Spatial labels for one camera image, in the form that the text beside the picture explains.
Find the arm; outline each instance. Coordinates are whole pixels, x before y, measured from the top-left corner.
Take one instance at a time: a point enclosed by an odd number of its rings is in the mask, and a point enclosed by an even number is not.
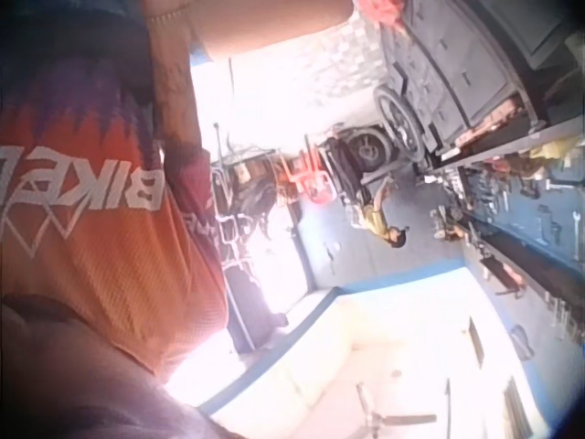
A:
[[[166,182],[192,238],[207,260],[215,261],[209,153],[201,145],[189,61],[195,41],[191,5],[191,0],[142,1],[153,61],[155,136],[163,141]]]
[[[382,204],[384,200],[388,198],[388,195],[392,192],[392,185],[393,180],[391,178],[386,177],[382,182],[382,186],[379,187],[376,195],[374,196],[374,210],[380,211],[382,210]]]
[[[201,150],[201,132],[191,79],[188,0],[143,0],[153,62],[156,136],[165,160],[185,163]]]

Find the printed logo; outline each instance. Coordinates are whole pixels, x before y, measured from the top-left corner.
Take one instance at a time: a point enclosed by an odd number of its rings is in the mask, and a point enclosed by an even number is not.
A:
[[[67,239],[86,210],[117,209],[122,204],[130,209],[149,211],[161,208],[165,193],[163,170],[147,171],[136,167],[131,172],[131,162],[106,159],[96,174],[86,158],[63,155],[45,146],[37,146],[23,157],[24,149],[22,146],[0,146],[0,241],[10,231],[30,257],[37,252],[49,225]],[[14,185],[12,179],[21,160],[33,168],[21,175]],[[53,165],[35,167],[38,160]],[[66,176],[71,171],[78,183],[64,190]],[[31,242],[24,239],[18,225],[10,219],[11,209],[18,205],[40,206],[46,213]],[[58,206],[72,209],[66,224],[53,210]]]

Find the ceiling fan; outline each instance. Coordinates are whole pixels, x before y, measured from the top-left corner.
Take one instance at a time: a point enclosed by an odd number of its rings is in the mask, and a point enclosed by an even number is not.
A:
[[[436,414],[413,414],[401,416],[383,416],[376,411],[372,397],[363,382],[356,385],[359,403],[362,406],[366,422],[351,433],[346,439],[378,439],[380,430],[384,426],[420,425],[437,422]]]

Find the blue trim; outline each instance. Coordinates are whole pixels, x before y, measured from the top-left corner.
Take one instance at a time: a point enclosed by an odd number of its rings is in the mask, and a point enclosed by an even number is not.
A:
[[[211,62],[211,58],[201,46],[197,46],[191,50],[190,63],[191,67],[199,66]]]
[[[314,325],[325,310],[334,302],[339,295],[363,293],[378,288],[385,288],[409,282],[418,281],[426,277],[436,276],[463,268],[463,259],[446,260],[443,262],[423,266],[404,273],[392,274],[370,282],[350,284],[341,288],[333,288],[315,309],[296,327],[290,334],[271,349],[265,356],[256,361],[239,378],[233,381],[228,387],[218,392],[198,408],[207,415],[212,415],[228,403],[233,401],[240,393],[245,391],[254,381],[261,377],[268,369],[281,359],[294,344]]]
[[[256,361],[228,387],[201,404],[199,410],[210,416],[245,391],[294,346],[294,344],[314,325],[325,310],[334,302],[338,294],[338,288],[333,288],[309,314],[309,316],[307,316],[298,327],[291,331],[282,342],[271,349],[261,359]]]
[[[367,281],[355,282],[342,287],[340,294],[355,294],[363,293],[365,291],[379,290],[380,288],[388,288],[401,284],[408,284],[410,282],[426,279],[427,277],[438,276],[463,268],[465,260],[461,259],[446,259],[440,262],[424,265],[414,270],[409,270],[403,273],[389,274],[388,276],[368,279]]]
[[[471,265],[467,264],[467,268],[473,273],[473,267]],[[486,294],[494,293],[494,291],[485,291],[489,288],[488,285],[484,283],[480,283],[480,285]],[[500,317],[500,321],[504,325],[505,331],[509,333],[516,322],[506,312],[503,304],[497,305],[494,301],[490,302],[492,303],[495,312],[498,314],[498,317]],[[556,429],[558,423],[563,419],[563,417],[558,407],[548,396],[547,388],[544,384],[544,381],[540,377],[537,365],[533,359],[529,361],[522,361],[520,364],[522,364],[522,369],[524,370],[526,380],[528,381],[528,387],[530,387],[530,390],[532,391],[532,397],[534,398],[534,402],[540,411],[540,414],[548,424],[548,427],[553,430]]]

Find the motorcycle wheel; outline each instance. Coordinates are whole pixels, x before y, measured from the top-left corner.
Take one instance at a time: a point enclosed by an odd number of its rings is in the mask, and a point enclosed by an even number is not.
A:
[[[411,162],[423,160],[426,148],[422,140],[422,129],[410,104],[385,85],[374,90],[374,99],[382,114],[384,128],[400,152]]]
[[[376,128],[358,128],[346,138],[347,146],[363,172],[375,172],[393,158],[394,145]]]

